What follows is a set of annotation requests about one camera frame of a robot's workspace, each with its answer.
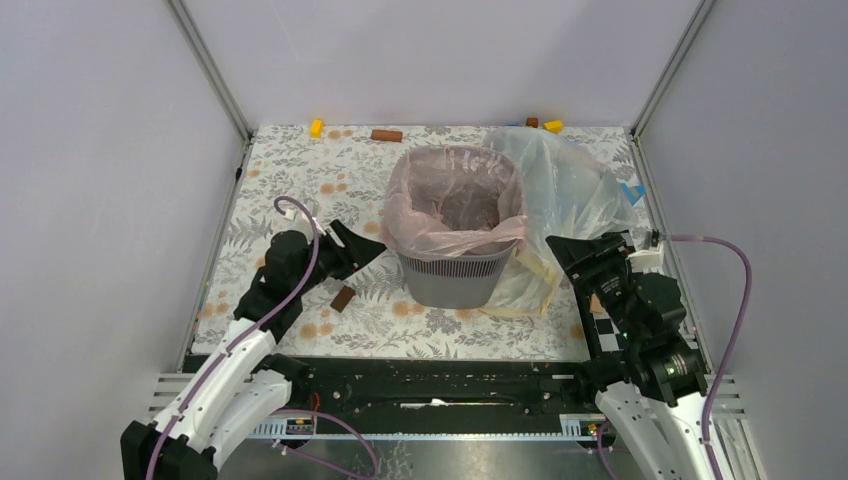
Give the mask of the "clear yellow-rimmed plastic bag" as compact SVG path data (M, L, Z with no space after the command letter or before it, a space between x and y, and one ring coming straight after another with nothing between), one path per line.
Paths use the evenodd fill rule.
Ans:
M595 239L635 227L637 215L612 169L563 136L503 127L488 133L483 145L520 169L527 227L525 243L482 310L503 317L542 315L564 277L546 238Z

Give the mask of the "pink plastic trash bag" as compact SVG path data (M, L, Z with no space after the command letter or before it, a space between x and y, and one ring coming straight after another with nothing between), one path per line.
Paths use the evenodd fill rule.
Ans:
M491 254L526 239L519 167L495 150L426 145L405 152L385 194L381 239L407 257Z

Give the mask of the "grey mesh trash bin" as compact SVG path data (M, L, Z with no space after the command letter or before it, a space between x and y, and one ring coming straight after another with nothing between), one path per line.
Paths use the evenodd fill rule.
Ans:
M464 254L442 260L421 260L395 253L416 302L443 309L475 309L489 301L519 243L512 242L496 253Z

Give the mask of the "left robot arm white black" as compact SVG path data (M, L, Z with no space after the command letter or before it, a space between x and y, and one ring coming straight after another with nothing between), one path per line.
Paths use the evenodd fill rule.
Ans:
M125 478L215 479L269 415L304 407L309 367L274 351L302 313L302 295L347 279L385 249L338 220L311 236L276 234L214 353L152 421L133 421L122 433Z

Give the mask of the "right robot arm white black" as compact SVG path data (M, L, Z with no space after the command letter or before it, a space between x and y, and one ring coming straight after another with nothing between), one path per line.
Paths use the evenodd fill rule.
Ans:
M624 232L546 243L574 290L596 297L623 337L620 352L580 366L577 405L605 415L649 479L733 478L706 368L680 333L687 311L679 284L660 271L660 234L649 232L639 250Z

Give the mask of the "small brown card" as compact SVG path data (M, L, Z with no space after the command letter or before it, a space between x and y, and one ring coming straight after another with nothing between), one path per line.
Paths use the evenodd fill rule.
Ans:
M336 312L342 313L355 296L356 291L353 288L343 286L332 300L330 307Z

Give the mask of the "beige tape strip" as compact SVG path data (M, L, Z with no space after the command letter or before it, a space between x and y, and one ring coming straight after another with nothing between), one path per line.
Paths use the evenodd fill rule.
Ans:
M606 313L605 308L601 305L601 302L596 295L592 295L590 297L589 309L593 315L603 315Z

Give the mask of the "black white checkerboard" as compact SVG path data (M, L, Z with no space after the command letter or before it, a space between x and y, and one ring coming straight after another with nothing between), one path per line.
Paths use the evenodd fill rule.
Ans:
M578 310L583 327L587 348L591 359L604 353L621 353L625 346L622 334L607 312L593 315L590 312L590 296L578 301Z

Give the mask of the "blue paper piece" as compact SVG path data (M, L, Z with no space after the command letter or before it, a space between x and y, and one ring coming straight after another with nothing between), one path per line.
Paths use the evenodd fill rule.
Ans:
M646 188L643 185L627 185L625 183L621 183L620 187L624 196L631 205L635 205L646 194Z

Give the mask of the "floral patterned table mat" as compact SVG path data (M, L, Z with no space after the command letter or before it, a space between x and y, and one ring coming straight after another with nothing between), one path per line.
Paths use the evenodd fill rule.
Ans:
M264 262L271 237L289 227L274 208L278 196L297 199L322 224L342 221L377 239L390 172L409 148L478 145L480 126L405 126L398 142L375 142L368 126L332 126L320 138L304 126L266 125L246 162L227 233L190 350L213 352L234 308ZM440 358L582 362L589 351L569 286L541 316L504 318L481 310L441 310L412 299L397 257L385 253L351 276L354 298L332 307L341 283L330 280L303 298L303 310L279 343L290 356Z

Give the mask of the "brown rectangular block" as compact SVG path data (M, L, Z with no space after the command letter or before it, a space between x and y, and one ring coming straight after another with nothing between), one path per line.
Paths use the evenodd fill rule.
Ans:
M373 129L370 139L380 142L401 142L403 140L403 132L399 130Z

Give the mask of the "yellow toy block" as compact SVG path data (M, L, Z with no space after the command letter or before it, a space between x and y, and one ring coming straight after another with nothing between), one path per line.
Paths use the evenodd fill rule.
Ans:
M324 121L320 118L316 118L313 120L310 129L309 135L311 138L320 138L324 131Z

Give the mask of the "yellow cube toy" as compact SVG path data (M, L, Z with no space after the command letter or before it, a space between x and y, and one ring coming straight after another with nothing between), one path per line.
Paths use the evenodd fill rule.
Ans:
M565 125L564 125L564 122L561 121L561 120L552 120L552 121L545 122L543 124L543 127L548 132L558 134L564 129Z

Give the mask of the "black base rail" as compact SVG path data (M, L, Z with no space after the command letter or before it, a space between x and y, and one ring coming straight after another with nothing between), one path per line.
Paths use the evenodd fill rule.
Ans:
M315 408L363 434L547 434L560 414L599 412L615 355L599 363L306 358L269 355L293 374L289 408Z

